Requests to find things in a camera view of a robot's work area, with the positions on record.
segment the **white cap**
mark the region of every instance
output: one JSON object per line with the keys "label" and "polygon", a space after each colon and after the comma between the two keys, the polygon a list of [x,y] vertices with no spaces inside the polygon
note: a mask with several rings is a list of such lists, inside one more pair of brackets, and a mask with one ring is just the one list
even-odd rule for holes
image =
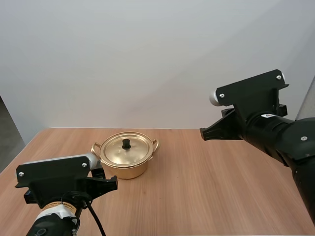
{"label": "white cap", "polygon": [[211,102],[212,105],[216,106],[216,107],[219,107],[219,106],[222,106],[219,101],[218,101],[218,98],[217,98],[217,95],[216,95],[216,91],[214,91],[212,93],[212,95],[210,95],[209,97],[209,100]]}
{"label": "white cap", "polygon": [[85,155],[89,159],[90,169],[91,170],[95,169],[95,167],[97,166],[98,158],[94,154],[92,154],[91,152],[88,152]]}

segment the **pot lid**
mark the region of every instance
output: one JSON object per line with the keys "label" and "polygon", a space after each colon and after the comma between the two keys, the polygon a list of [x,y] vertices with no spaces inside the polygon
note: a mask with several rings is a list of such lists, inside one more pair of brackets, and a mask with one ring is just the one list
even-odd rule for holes
{"label": "pot lid", "polygon": [[153,154],[153,142],[137,132],[123,132],[109,137],[101,145],[102,162],[109,166],[128,168],[148,160]]}

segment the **pot handle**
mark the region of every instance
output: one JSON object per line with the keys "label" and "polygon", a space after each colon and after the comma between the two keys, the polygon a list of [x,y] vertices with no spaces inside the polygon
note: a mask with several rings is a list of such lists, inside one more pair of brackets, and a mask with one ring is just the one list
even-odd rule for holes
{"label": "pot handle", "polygon": [[153,140],[153,145],[155,145],[156,147],[153,150],[153,153],[156,152],[159,149],[159,141],[157,139]]}
{"label": "pot handle", "polygon": [[153,140],[153,145],[155,146],[152,156],[150,157],[149,161],[153,158],[153,154],[159,149],[159,141],[157,139]]}
{"label": "pot handle", "polygon": [[101,158],[99,154],[97,154],[97,152],[95,151],[95,146],[100,148],[100,144],[95,142],[91,147],[91,153],[93,153],[100,160]]}

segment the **white wall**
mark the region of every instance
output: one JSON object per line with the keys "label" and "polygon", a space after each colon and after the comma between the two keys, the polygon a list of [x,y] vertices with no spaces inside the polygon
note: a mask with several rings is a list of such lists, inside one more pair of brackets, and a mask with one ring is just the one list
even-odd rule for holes
{"label": "white wall", "polygon": [[278,68],[295,118],[315,75],[313,0],[4,0],[0,96],[46,127],[200,128],[217,87]]}

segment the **sticker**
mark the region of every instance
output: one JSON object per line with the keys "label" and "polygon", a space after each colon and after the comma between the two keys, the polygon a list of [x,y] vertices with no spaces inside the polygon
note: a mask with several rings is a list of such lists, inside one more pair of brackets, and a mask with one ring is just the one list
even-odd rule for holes
{"label": "sticker", "polygon": [[[55,207],[55,206],[58,206],[60,205],[61,202],[52,202],[52,203],[49,203],[47,204],[44,208],[43,208],[43,211],[44,210],[47,210],[49,208],[52,208],[52,207]],[[69,204],[69,203],[65,203],[63,202],[63,205],[68,208],[73,214],[75,214],[75,212],[77,211],[77,208],[75,208],[73,205]]]}
{"label": "sticker", "polygon": [[263,114],[261,117],[269,118],[269,117],[277,117],[276,115],[273,114]]}

